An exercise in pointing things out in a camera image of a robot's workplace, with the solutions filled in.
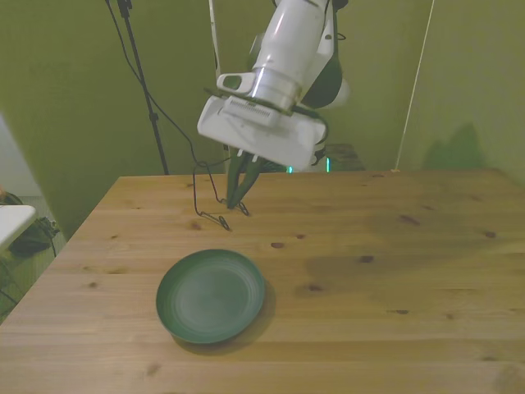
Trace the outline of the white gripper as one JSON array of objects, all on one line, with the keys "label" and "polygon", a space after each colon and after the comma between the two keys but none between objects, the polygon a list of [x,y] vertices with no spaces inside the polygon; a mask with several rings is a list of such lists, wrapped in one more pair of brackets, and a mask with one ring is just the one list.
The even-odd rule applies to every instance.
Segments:
[{"label": "white gripper", "polygon": [[297,112],[289,116],[235,96],[212,96],[200,115],[198,133],[258,156],[244,157],[243,153],[236,153],[231,157],[226,206],[234,208],[258,179],[261,158],[298,171],[312,167],[326,126],[318,119]]}]

